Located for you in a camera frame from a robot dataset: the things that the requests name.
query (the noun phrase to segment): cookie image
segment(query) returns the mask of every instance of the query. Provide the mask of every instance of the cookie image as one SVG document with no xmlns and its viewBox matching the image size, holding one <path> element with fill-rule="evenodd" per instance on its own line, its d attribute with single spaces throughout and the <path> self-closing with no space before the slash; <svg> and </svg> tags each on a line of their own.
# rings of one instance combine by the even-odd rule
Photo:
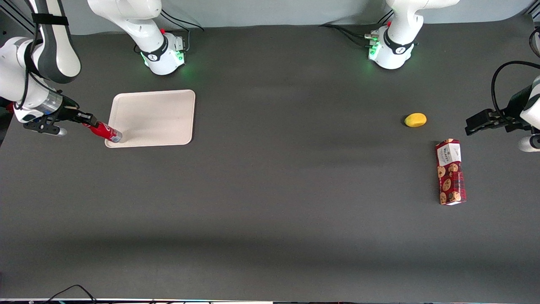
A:
<svg viewBox="0 0 540 304">
<path fill-rule="evenodd" d="M 448 171 L 451 171 L 451 172 L 457 172 L 457 170 L 459 169 L 458 165 L 456 164 L 450 164 L 450 166 L 448 166 Z"/>
<path fill-rule="evenodd" d="M 446 194 L 441 192 L 441 205 L 446 204 Z"/>
<path fill-rule="evenodd" d="M 437 175 L 439 176 L 439 178 L 443 177 L 445 173 L 446 169 L 443 166 L 437 167 Z"/>
<path fill-rule="evenodd" d="M 461 194 L 459 192 L 453 191 L 452 193 L 448 194 L 448 198 L 450 202 L 458 202 L 461 200 Z"/>
<path fill-rule="evenodd" d="M 450 186 L 452 186 L 452 181 L 450 179 L 446 179 L 444 181 L 444 184 L 442 184 L 442 190 L 448 191 L 450 189 Z"/>
</svg>

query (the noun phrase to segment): black strap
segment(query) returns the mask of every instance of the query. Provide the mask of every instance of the black strap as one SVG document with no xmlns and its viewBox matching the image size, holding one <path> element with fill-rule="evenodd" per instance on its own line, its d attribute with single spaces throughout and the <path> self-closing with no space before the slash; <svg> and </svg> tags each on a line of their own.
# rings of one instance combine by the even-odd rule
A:
<svg viewBox="0 0 540 304">
<path fill-rule="evenodd" d="M 167 37 L 163 36 L 163 44 L 159 47 L 159 49 L 153 52 L 141 51 L 141 53 L 150 61 L 158 61 L 161 58 L 161 56 L 167 51 L 167 48 L 168 48 L 168 39 Z"/>
<path fill-rule="evenodd" d="M 58 24 L 68 26 L 68 18 L 66 16 L 55 16 L 51 14 L 34 14 L 32 20 L 38 24 Z"/>
<path fill-rule="evenodd" d="M 37 45 L 42 42 L 43 42 L 42 39 L 38 39 L 34 42 L 34 44 Z M 32 54 L 30 53 L 30 45 L 28 45 L 26 47 L 26 50 L 24 50 L 24 64 L 26 65 L 26 68 L 28 69 L 30 73 L 34 73 L 37 76 L 43 78 L 43 76 L 41 76 L 41 74 L 37 70 L 36 65 L 34 64 L 34 61 L 32 60 Z"/>
<path fill-rule="evenodd" d="M 392 52 L 394 52 L 394 54 L 396 55 L 404 54 L 411 47 L 411 45 L 414 44 L 414 41 L 407 44 L 399 44 L 393 42 L 388 36 L 388 29 L 384 31 L 384 42 L 392 49 Z"/>
</svg>

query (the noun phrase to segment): red box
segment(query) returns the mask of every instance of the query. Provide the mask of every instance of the red box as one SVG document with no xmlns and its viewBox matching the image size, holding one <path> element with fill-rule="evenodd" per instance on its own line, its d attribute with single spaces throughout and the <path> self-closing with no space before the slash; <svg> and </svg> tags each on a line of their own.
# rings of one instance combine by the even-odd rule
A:
<svg viewBox="0 0 540 304">
<path fill-rule="evenodd" d="M 435 146 L 440 204 L 452 206 L 467 201 L 461 170 L 460 141 L 447 139 Z"/>
</svg>

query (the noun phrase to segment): red can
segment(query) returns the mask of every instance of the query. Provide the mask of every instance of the red can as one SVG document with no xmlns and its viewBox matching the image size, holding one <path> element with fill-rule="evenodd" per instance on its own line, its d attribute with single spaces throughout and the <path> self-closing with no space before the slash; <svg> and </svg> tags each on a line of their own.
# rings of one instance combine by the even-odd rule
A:
<svg viewBox="0 0 540 304">
<path fill-rule="evenodd" d="M 83 123 L 83 125 L 89 128 L 92 133 L 96 134 L 99 137 L 103 137 L 108 141 L 119 142 L 122 139 L 122 133 L 120 131 L 109 127 L 104 122 L 99 121 L 97 128 L 86 123 Z"/>
</svg>

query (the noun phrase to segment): white wall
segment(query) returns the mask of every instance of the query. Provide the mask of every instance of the white wall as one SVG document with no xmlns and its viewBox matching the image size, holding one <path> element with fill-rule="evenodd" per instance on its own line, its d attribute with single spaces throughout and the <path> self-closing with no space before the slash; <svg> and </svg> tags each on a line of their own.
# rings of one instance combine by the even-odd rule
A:
<svg viewBox="0 0 540 304">
<path fill-rule="evenodd" d="M 24 0 L 12 0 L 17 4 Z M 338 24 L 368 24 L 379 20 L 389 9 L 384 0 L 162 0 L 173 16 L 197 21 L 204 27 L 245 27 L 251 25 L 309 25 L 337 21 Z M 424 10 L 426 23 L 497 21 L 512 17 L 534 0 L 461 0 L 457 5 Z M 86 0 L 63 0 L 75 35 L 120 31 L 98 17 Z M 159 18 L 158 25 L 173 28 Z"/>
</svg>

